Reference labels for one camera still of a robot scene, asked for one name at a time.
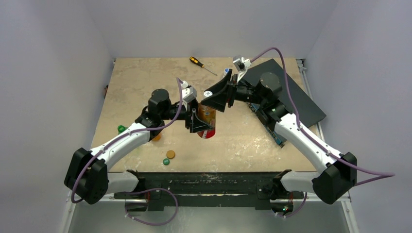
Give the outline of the blue-white Pocari Sweat cap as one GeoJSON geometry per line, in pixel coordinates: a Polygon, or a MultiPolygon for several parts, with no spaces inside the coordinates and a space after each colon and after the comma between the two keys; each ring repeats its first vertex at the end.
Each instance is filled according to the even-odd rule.
{"type": "Polygon", "coordinates": [[[229,68],[225,68],[223,71],[223,76],[225,76],[229,72],[229,68]]]}

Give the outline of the white bottle cap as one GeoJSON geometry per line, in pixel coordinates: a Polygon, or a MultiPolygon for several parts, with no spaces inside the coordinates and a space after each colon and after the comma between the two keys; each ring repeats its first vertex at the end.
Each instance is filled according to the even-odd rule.
{"type": "Polygon", "coordinates": [[[203,93],[203,97],[204,97],[204,98],[211,97],[212,95],[213,95],[213,93],[212,93],[211,91],[205,91],[205,92],[203,93]]]}

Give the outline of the tea bottle with yellow-red label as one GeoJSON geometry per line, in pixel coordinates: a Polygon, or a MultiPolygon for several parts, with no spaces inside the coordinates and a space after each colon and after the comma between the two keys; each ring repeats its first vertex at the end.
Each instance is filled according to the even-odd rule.
{"type": "Polygon", "coordinates": [[[209,124],[212,128],[209,130],[198,132],[197,134],[203,139],[209,139],[213,137],[216,133],[216,110],[211,107],[200,104],[198,116],[202,121],[209,124]]]}

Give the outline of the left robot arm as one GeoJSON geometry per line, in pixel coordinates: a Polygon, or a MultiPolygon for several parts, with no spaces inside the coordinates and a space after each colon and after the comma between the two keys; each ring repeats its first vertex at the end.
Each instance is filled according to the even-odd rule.
{"type": "Polygon", "coordinates": [[[152,141],[176,120],[185,121],[191,133],[209,130],[212,126],[197,116],[198,102],[190,98],[187,106],[183,95],[192,94],[192,87],[180,91],[179,102],[172,104],[165,89],[156,89],[141,115],[125,131],[108,142],[86,150],[76,150],[71,159],[64,184],[71,190],[72,203],[97,203],[104,195],[127,193],[134,199],[143,196],[145,185],[136,174],[127,171],[109,175],[109,170],[134,149],[152,141]]]}

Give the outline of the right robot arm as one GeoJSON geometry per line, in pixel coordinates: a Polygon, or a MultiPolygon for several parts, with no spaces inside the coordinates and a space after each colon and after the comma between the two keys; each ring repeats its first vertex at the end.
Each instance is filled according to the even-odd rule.
{"type": "Polygon", "coordinates": [[[273,73],[262,74],[256,86],[238,83],[237,75],[227,74],[205,91],[202,105],[224,112],[234,101],[257,103],[257,116],[267,126],[292,143],[313,165],[314,172],[285,170],[274,178],[273,192],[283,198],[289,193],[307,192],[326,204],[333,204],[357,182],[356,157],[340,153],[312,133],[299,119],[297,113],[279,99],[282,85],[273,73]]]}

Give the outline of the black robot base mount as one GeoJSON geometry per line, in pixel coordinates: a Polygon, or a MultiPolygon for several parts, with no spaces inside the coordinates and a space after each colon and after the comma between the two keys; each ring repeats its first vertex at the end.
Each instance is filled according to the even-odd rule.
{"type": "Polygon", "coordinates": [[[146,210],[164,207],[253,207],[255,210],[293,210],[293,201],[304,192],[281,187],[283,172],[137,172],[138,186],[131,193],[116,193],[115,199],[148,202],[146,210]]]}

